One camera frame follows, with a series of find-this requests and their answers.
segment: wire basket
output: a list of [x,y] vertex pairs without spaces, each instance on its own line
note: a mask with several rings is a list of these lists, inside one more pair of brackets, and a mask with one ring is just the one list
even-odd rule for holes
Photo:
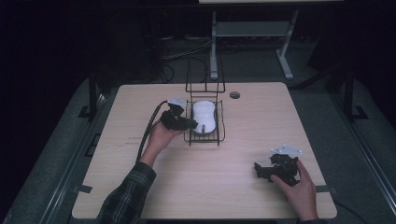
[[223,102],[219,101],[219,93],[225,92],[225,81],[224,75],[221,73],[217,80],[208,81],[208,69],[205,67],[205,77],[199,83],[192,83],[191,78],[191,57],[188,63],[188,73],[186,80],[186,92],[190,93],[190,100],[187,101],[186,118],[193,119],[192,106],[203,100],[212,102],[215,105],[214,119],[216,122],[216,128],[212,133],[197,133],[194,130],[190,130],[184,133],[184,140],[189,142],[190,146],[192,143],[219,143],[225,139],[225,124],[224,124],[224,113],[223,113]]

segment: table hole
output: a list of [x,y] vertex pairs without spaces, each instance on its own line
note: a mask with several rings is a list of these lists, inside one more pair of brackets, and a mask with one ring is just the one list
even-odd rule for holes
[[230,92],[230,97],[233,99],[238,99],[239,97],[241,97],[241,94],[239,94],[239,92],[237,91],[232,91]]

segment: black device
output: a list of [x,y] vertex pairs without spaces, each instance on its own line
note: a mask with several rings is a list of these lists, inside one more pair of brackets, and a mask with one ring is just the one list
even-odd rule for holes
[[163,111],[160,121],[168,130],[188,130],[195,129],[198,123],[194,119],[181,117],[184,109],[180,105],[168,104],[170,109]]
[[298,157],[292,159],[289,155],[274,154],[270,160],[274,167],[261,167],[254,162],[258,178],[262,177],[268,179],[268,182],[273,182],[271,175],[276,175],[290,186],[298,184],[298,180],[295,179],[298,171],[296,164]]

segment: white mouse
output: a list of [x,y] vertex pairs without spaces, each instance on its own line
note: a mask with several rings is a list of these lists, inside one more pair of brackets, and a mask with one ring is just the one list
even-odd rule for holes
[[196,133],[213,133],[216,129],[215,104],[211,101],[198,101],[192,106],[193,119],[198,125],[194,129]]

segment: white stand leg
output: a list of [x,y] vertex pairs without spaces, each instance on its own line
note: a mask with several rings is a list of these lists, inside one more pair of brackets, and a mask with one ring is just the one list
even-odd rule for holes
[[285,78],[288,80],[293,79],[293,74],[290,71],[288,61],[286,61],[286,58],[285,58],[285,54],[286,54],[286,50],[288,49],[288,46],[289,46],[291,35],[293,34],[294,25],[297,21],[298,12],[299,12],[298,10],[295,10],[293,12],[290,22],[289,22],[289,25],[288,25],[288,28],[286,30],[285,42],[283,43],[283,46],[281,49],[276,50],[276,56],[279,59],[280,66],[282,67]]
[[212,50],[210,51],[210,78],[218,80],[218,59],[216,57],[216,11],[213,12],[212,21]]

